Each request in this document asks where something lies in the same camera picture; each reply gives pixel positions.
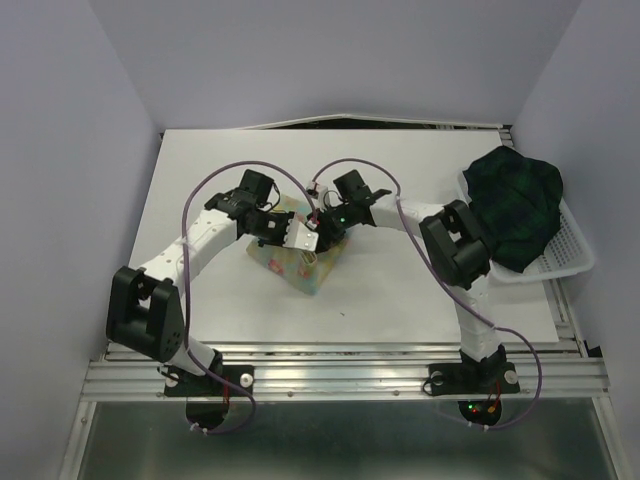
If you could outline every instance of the white table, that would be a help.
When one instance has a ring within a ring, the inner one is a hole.
[[[229,162],[264,160],[303,184],[342,157],[379,163],[399,179],[403,196],[431,203],[455,198],[455,175],[501,145],[496,131],[169,130],[158,157],[131,256],[135,267],[179,236],[184,201],[208,173]],[[372,190],[392,188],[380,172],[340,165],[325,184],[357,168]],[[283,176],[285,194],[301,197]],[[243,169],[214,179],[195,200],[192,219]],[[456,309],[420,263],[406,234],[356,227],[352,241],[316,296],[296,291],[245,253],[243,238],[216,257],[193,284],[192,334],[215,342],[456,343]],[[490,289],[492,316],[536,343],[558,341],[541,283]],[[505,342],[515,342],[505,335]]]

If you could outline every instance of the metal frame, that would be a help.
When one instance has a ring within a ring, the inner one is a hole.
[[[513,146],[509,130],[498,128],[498,131],[503,144]],[[545,282],[545,292],[559,341],[535,345],[543,363],[542,397],[592,398],[615,474],[622,480],[631,479],[631,468],[622,448],[609,398],[609,379],[604,361],[588,358],[561,282]],[[251,363],[255,366],[254,396],[258,402],[434,401],[458,398],[429,397],[422,392],[421,386],[427,376],[427,364],[459,361],[459,344],[226,343],[215,346],[224,353],[225,364]],[[531,354],[519,343],[506,344],[506,347],[509,360],[516,365],[522,387],[521,393],[512,397],[530,398],[537,382]],[[117,344],[110,344],[99,361],[90,363],[61,479],[75,479],[80,472],[98,402],[184,401],[164,396],[164,379],[158,375],[156,367],[155,362]]]

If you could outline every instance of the laundry basket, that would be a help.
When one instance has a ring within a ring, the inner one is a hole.
[[[458,174],[456,189],[462,200],[470,201],[462,172]],[[586,272],[593,268],[594,263],[593,252],[563,199],[560,201],[560,231],[551,239],[544,253],[522,273],[491,262],[491,275],[505,283],[530,283]]]

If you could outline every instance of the glass panel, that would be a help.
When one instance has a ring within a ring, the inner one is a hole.
[[[455,402],[262,405],[242,433],[190,432],[180,403],[98,406],[83,479],[615,478],[589,399],[544,400],[504,432],[435,412]],[[509,400],[503,421],[527,405]]]

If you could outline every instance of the wall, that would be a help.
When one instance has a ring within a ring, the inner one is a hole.
[[[640,474],[640,3],[585,0],[514,128],[525,154],[557,164],[594,246],[568,283],[580,325],[600,344],[628,454]]]
[[[512,123],[579,0],[90,0],[162,127]]]
[[[46,480],[158,137],[85,0],[1,2],[0,70],[0,476]]]

